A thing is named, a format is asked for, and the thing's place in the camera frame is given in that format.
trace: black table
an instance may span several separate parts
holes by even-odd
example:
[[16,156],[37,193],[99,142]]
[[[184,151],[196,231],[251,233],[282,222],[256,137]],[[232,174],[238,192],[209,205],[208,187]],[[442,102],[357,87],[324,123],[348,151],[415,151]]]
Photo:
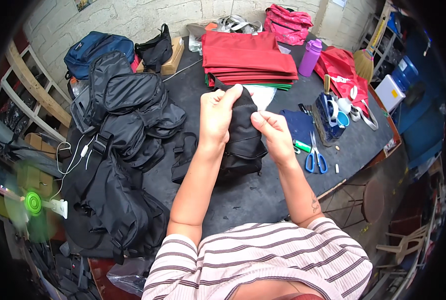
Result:
[[[187,37],[184,38],[184,44],[185,49],[178,66],[179,70],[202,58],[198,53],[188,50]],[[298,66],[305,52],[305,45],[281,45],[291,50],[291,55]],[[184,131],[194,132],[197,135],[200,125],[200,96],[211,91],[211,88],[205,85],[204,79],[202,62],[198,62],[165,82],[171,99],[187,113]],[[289,91],[278,90],[276,92],[267,110],[274,113],[279,113],[282,109],[298,111],[298,103],[312,104],[322,90],[323,81],[315,72],[308,78],[299,75],[299,80],[293,84]],[[379,129],[373,131],[363,120],[350,121],[350,126],[338,141],[340,151],[335,147],[324,147],[316,132],[317,147],[327,161],[328,172],[320,174],[304,170],[304,174],[317,196],[352,177],[374,158],[393,137],[386,117],[370,94],[368,95],[368,105],[378,121]],[[143,179],[143,187],[169,208],[171,208],[180,187],[180,185],[171,182],[171,166],[175,161],[173,148],[177,137],[178,134],[163,141],[165,157],[158,165],[145,173]],[[297,159],[304,168],[306,153],[302,151],[297,155]],[[338,174],[335,172],[335,164],[339,165],[340,173]],[[203,237],[250,222],[278,222],[287,215],[288,210],[278,170],[270,156],[266,155],[263,158],[260,176],[256,173],[249,174],[236,179],[231,184],[214,188],[203,222]]]

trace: broom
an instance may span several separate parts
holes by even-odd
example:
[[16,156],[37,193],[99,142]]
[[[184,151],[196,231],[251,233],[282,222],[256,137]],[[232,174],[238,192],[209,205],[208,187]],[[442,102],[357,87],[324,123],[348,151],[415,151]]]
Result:
[[358,50],[353,54],[356,74],[361,78],[366,79],[368,83],[370,83],[371,78],[373,78],[373,51],[375,51],[376,45],[380,44],[383,37],[385,32],[384,29],[386,29],[386,25],[388,23],[388,16],[390,15],[391,7],[391,4],[386,1],[379,18],[377,30],[373,33],[370,44],[368,44],[366,49]]

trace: green fabric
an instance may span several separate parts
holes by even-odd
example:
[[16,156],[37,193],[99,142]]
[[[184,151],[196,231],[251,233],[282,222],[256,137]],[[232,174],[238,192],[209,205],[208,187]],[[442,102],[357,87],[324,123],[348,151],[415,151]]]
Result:
[[[208,81],[208,74],[205,74],[205,84],[207,87],[210,86],[210,83]],[[251,83],[254,86],[264,86],[264,87],[276,87],[277,89],[288,91],[292,84],[285,84],[285,83]]]

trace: blue scissors handle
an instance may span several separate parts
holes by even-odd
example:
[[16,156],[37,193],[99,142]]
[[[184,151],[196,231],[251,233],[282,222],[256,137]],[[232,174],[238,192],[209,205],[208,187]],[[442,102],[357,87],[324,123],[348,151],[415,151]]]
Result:
[[320,153],[317,154],[317,159],[318,159],[318,166],[319,166],[319,171],[321,174],[326,173],[326,171],[328,171],[328,166],[326,165],[326,160],[323,157],[323,155],[321,155]]
[[315,153],[311,152],[306,156],[306,161],[304,162],[304,168],[306,171],[313,173],[315,171]]

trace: purple water bottle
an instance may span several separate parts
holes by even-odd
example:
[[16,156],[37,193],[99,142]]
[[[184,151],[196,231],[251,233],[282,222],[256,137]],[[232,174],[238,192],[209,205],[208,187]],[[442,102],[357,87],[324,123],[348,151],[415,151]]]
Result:
[[322,40],[316,39],[306,43],[306,51],[301,59],[300,66],[298,67],[298,73],[304,77],[310,77],[311,72],[315,69],[316,62],[320,57],[322,51]]

